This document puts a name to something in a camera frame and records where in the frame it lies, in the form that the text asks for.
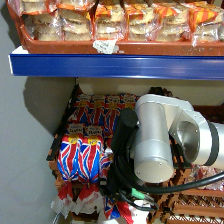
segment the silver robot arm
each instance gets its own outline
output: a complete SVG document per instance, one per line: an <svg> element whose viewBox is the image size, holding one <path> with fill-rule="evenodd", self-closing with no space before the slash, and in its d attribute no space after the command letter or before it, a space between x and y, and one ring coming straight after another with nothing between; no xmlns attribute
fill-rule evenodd
<svg viewBox="0 0 224 224"><path fill-rule="evenodd" d="M188 162L224 169L224 125L208 122L189 102L148 94L139 98L135 112L139 130L131 157L139 179L160 183L172 176L169 134Z"/></svg>

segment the white wall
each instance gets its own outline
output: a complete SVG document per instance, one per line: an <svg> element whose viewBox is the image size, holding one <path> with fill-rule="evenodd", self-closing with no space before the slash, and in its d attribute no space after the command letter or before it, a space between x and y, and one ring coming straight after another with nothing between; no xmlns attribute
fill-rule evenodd
<svg viewBox="0 0 224 224"><path fill-rule="evenodd" d="M0 9L0 223L48 224L57 193L45 158L74 79L13 77L7 56L19 41L4 1ZM89 94L138 95L162 86L194 105L224 102L223 81L80 78L80 85Z"/></svg>

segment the union jack packaging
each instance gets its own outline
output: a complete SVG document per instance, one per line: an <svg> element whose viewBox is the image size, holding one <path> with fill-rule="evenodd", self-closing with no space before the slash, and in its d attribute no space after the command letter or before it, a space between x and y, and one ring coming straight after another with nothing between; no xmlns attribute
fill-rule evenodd
<svg viewBox="0 0 224 224"><path fill-rule="evenodd" d="M84 132L84 125L83 124L74 124L68 123L66 127L65 134L66 135L73 135L73 134L83 134Z"/></svg>
<svg viewBox="0 0 224 224"><path fill-rule="evenodd" d="M117 120L121 111L120 96L107 95L105 105L105 136L112 136L116 128Z"/></svg>
<svg viewBox="0 0 224 224"><path fill-rule="evenodd" d="M100 166L99 166L99 176L102 179L107 179L107 173L110 169L110 164L112 160L105 153L100 154Z"/></svg>
<svg viewBox="0 0 224 224"><path fill-rule="evenodd" d="M123 217L127 224L133 224L132 214L127 202L115 201L112 198L104 198L104 214L107 219Z"/></svg>
<svg viewBox="0 0 224 224"><path fill-rule="evenodd" d="M134 94L121 94L121 108L135 109L136 96Z"/></svg>
<svg viewBox="0 0 224 224"><path fill-rule="evenodd" d="M104 125L104 108L105 108L105 96L93 95L89 105L89 120L90 125Z"/></svg>
<svg viewBox="0 0 224 224"><path fill-rule="evenodd" d="M83 183L83 189L76 201L75 213L93 213L103 208L103 199L97 182L99 178L99 155L103 147L102 128L89 126L79 154L78 180Z"/></svg>
<svg viewBox="0 0 224 224"><path fill-rule="evenodd" d="M69 123L87 124L90 99L91 96L89 95L78 95L74 105L74 112L68 119Z"/></svg>
<svg viewBox="0 0 224 224"><path fill-rule="evenodd" d="M58 155L58 169L62 174L65 185L60 190L51 208L67 217L69 211L74 211L72 181L78 180L79 150L83 141L83 134L64 135Z"/></svg>

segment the black cable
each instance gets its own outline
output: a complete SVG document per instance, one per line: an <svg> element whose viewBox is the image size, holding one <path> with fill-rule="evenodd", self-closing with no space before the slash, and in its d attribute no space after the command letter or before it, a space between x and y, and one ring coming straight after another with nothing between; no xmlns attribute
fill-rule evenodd
<svg viewBox="0 0 224 224"><path fill-rule="evenodd" d="M154 205L156 208L143 207L143 206L136 205L133 201L131 201L125 197L125 195L123 194L121 189L119 189L119 195L123 201L127 202L129 205L133 206L134 208L136 208L138 210L145 211L145 212L153 212L153 211L157 211L159 209L159 206L154 201L148 200L148 199L147 199L147 201L149 201L149 203Z"/></svg>
<svg viewBox="0 0 224 224"><path fill-rule="evenodd" d="M224 172L221 172L212 177L208 177L208 178L205 178L202 180L194 181L194 182L187 183L187 184L177 185L177 186L164 187L164 188L162 188L162 187L144 187L144 186L140 186L140 185L130 181L128 179L128 177L126 177L122 174L122 172L120 171L120 168L119 168L117 156L114 158L114 163L115 163L116 174L118 175L118 178L121 181L121 183L126 185L128 188L135 188L136 190L150 193L150 194L170 194L173 192L185 191L185 190L189 190L192 188L197 188L197 187L205 186L208 184L212 184L214 182L224 179Z"/></svg>

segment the shelf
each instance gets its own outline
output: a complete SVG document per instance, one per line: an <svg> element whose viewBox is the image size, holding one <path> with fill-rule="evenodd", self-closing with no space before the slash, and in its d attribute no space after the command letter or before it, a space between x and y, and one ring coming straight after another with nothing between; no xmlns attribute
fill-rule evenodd
<svg viewBox="0 0 224 224"><path fill-rule="evenodd" d="M104 54L9 55L15 76L224 80L224 56L148 56Z"/></svg>

